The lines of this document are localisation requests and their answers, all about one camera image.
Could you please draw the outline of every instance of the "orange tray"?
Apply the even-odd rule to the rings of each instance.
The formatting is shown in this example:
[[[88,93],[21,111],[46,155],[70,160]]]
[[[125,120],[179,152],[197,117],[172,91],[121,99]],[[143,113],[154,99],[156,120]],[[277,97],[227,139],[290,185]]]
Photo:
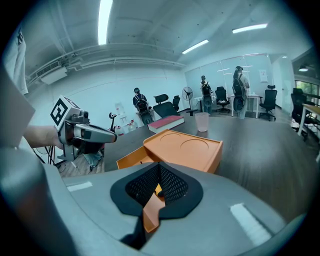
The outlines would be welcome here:
[[[223,142],[166,129],[145,139],[143,146],[161,161],[213,174]]]
[[[161,159],[146,149],[144,146],[127,154],[123,158],[116,161],[118,169],[140,165],[141,163],[160,162]]]

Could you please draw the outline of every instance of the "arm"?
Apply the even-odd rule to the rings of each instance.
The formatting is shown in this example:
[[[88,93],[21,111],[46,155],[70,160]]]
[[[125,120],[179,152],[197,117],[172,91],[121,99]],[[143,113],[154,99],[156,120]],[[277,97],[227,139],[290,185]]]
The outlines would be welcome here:
[[[56,146],[59,149],[63,148],[59,141],[58,131],[54,126],[29,125],[23,136],[31,148],[46,146]]]

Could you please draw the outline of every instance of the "orange box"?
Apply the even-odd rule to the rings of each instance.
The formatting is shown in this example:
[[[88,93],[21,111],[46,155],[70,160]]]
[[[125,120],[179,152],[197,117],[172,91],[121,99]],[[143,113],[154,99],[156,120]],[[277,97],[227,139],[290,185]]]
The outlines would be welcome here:
[[[222,141],[166,129],[144,140],[143,146],[163,162],[214,173],[222,157]]]

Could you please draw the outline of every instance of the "white wall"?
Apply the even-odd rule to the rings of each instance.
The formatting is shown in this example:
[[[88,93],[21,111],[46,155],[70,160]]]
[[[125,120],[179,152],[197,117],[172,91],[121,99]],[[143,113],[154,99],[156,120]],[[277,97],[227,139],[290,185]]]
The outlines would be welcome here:
[[[167,94],[172,102],[175,95],[181,97],[185,86],[184,73],[172,67],[116,64],[87,68],[71,73],[51,85],[41,85],[35,90],[30,88],[27,99],[35,108],[30,124],[53,125],[50,112],[58,97],[63,95],[88,111],[93,125],[109,129],[109,113],[117,113],[116,102],[122,102],[128,122],[132,119],[137,120],[138,116],[133,106],[135,87],[146,96],[149,105],[154,106],[154,96]],[[179,107],[180,110],[188,108],[188,102],[181,99]],[[118,117],[115,118],[114,124],[122,126]]]

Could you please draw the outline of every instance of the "black mesh pad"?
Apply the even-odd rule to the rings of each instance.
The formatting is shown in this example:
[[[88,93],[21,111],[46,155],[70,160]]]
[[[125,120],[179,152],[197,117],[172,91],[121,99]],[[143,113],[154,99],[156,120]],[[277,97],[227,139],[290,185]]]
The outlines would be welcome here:
[[[143,208],[158,184],[165,202],[165,207],[159,211],[160,221],[184,218],[199,204],[204,194],[196,179],[164,162],[152,163],[115,182],[110,189],[112,201],[123,214],[138,216],[134,233],[126,235],[121,241],[136,249],[146,242]]]

